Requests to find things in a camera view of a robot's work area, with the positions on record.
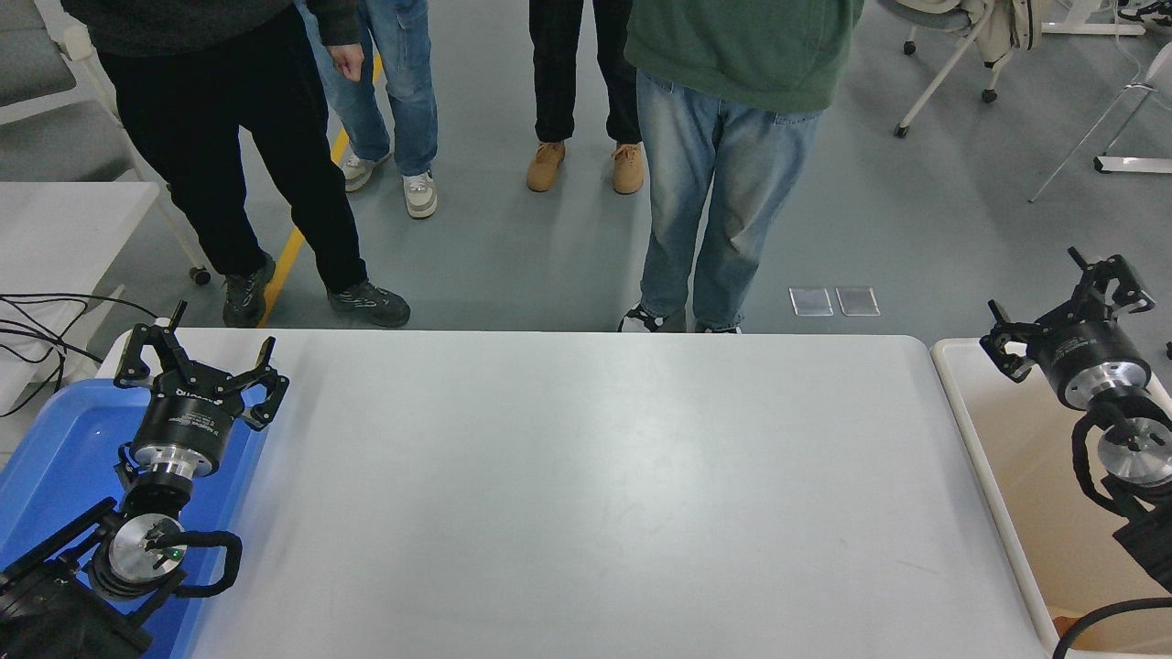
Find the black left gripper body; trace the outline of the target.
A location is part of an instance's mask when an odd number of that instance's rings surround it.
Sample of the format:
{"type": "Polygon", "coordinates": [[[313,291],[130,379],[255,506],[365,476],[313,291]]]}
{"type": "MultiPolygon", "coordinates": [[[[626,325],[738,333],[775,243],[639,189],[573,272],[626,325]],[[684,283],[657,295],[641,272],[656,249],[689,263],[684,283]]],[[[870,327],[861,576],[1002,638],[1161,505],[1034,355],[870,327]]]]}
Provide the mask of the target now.
{"type": "Polygon", "coordinates": [[[222,458],[236,417],[243,413],[241,394],[202,394],[172,388],[152,392],[135,434],[135,458],[146,458],[158,447],[180,447],[222,458]]]}

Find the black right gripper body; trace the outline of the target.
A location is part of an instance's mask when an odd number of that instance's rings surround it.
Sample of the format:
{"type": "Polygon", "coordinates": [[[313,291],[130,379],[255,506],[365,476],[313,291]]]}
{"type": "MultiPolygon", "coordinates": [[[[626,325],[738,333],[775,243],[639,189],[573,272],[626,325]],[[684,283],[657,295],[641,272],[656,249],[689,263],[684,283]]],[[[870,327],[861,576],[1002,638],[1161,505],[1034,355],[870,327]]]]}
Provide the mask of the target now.
{"type": "Polygon", "coordinates": [[[1055,327],[1031,344],[1031,359],[1063,405],[1088,405],[1108,389],[1147,386],[1147,362],[1115,320],[1055,327]]]}

